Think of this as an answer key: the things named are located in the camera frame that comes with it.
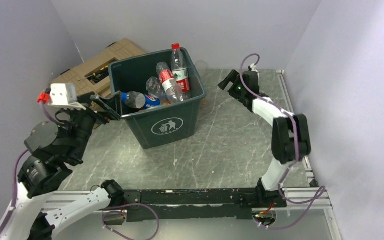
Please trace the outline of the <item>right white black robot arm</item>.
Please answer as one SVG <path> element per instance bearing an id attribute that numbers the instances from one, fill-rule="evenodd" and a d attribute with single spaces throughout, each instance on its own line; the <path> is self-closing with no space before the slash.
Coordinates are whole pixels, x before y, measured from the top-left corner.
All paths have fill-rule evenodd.
<path id="1" fill-rule="evenodd" d="M 268 95 L 260 92 L 259 80 L 256 70 L 243 73 L 232 70 L 218 87 L 221 90 L 228 88 L 227 92 L 232 98 L 272 126 L 273 159 L 258 181 L 262 190 L 255 194 L 256 203 L 267 208 L 275 201 L 272 191 L 279 189 L 287 170 L 310 154 L 311 140 L 307 117 L 296 115 L 275 104 Z"/>

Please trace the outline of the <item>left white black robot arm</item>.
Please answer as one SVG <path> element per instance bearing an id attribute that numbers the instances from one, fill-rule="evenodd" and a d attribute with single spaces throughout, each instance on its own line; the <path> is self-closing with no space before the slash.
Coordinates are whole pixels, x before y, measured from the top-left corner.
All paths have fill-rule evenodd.
<path id="1" fill-rule="evenodd" d="M 106 180 L 73 203 L 44 212 L 45 203 L 72 174 L 72 167 L 83 163 L 95 124 L 121 119 L 122 93 L 102 97 L 90 92 L 61 111 L 69 115 L 68 121 L 39 123 L 24 142 L 30 156 L 15 167 L 12 198 L 0 220 L 0 240 L 51 240 L 94 211 L 117 210 L 125 201 L 122 187 Z"/>

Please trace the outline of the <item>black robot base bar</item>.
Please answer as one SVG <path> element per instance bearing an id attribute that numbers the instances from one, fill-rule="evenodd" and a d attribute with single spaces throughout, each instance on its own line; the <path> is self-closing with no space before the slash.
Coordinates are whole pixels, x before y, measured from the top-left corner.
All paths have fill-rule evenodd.
<path id="1" fill-rule="evenodd" d="M 285 208 L 276 191 L 254 188 L 125 190 L 106 210 L 125 210 L 129 223 L 154 220 L 235 218 L 250 220 L 259 211 Z"/>

